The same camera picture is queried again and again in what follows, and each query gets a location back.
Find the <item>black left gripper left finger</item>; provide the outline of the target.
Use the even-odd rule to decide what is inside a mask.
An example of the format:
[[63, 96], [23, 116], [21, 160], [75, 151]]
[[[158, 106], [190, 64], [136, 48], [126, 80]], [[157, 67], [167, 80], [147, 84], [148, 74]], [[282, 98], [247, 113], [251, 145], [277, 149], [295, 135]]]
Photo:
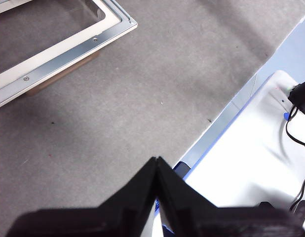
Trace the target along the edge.
[[8, 237], [139, 237], [151, 214], [157, 159], [98, 207], [41, 209], [20, 215]]

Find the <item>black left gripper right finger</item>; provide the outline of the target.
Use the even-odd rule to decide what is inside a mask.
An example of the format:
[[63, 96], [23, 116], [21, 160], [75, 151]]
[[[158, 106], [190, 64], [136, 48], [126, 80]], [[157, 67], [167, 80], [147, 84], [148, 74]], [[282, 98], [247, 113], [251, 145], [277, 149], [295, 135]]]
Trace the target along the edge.
[[252, 207], [217, 207], [157, 158], [158, 200], [178, 237], [304, 237], [298, 217], [263, 201]]

